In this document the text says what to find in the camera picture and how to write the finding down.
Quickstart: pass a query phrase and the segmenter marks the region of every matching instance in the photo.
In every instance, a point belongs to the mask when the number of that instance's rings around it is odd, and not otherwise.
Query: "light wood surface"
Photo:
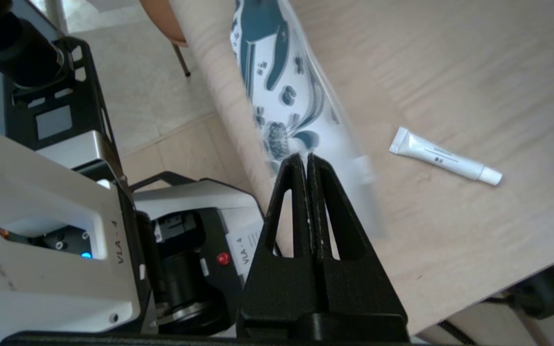
[[[376,173],[386,236],[374,246],[410,333],[554,263],[554,1],[291,3]],[[233,4],[172,4],[266,208],[270,176],[228,41]],[[399,126],[504,180],[389,154]]]

